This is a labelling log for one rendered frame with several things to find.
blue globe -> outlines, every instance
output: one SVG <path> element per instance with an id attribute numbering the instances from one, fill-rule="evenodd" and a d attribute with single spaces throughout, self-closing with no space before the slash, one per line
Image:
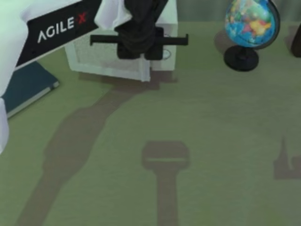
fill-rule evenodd
<path id="1" fill-rule="evenodd" d="M 239 46 L 264 48 L 279 33 L 279 13 L 271 0 L 234 0 L 227 10 L 225 29 Z"/>

book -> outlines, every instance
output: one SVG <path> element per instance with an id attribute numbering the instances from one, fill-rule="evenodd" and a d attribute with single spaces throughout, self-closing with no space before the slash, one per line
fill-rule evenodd
<path id="1" fill-rule="evenodd" d="M 34 62 L 14 72 L 3 99 L 8 118 L 59 86 L 58 79 Z"/>

